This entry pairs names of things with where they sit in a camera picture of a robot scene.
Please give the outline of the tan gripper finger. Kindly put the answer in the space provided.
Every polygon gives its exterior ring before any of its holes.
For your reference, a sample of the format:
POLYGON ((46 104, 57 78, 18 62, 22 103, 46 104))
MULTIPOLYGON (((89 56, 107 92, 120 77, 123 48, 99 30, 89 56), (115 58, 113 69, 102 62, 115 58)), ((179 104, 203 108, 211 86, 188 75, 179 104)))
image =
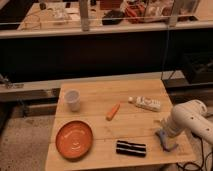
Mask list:
POLYGON ((178 147, 177 143, 170 143, 170 144, 166 144, 165 150, 172 151, 172 150, 176 149, 177 147, 178 147))

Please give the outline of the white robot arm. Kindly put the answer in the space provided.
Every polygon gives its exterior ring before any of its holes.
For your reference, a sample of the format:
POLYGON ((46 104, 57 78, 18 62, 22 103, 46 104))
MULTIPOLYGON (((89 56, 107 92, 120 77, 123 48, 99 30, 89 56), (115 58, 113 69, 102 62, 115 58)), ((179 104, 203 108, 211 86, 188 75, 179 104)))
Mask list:
POLYGON ((200 100, 190 100, 173 106, 164 126, 168 136, 166 142, 168 150, 172 151, 178 146, 176 137, 185 129, 213 145, 213 123, 205 118, 206 114, 207 107, 200 100))

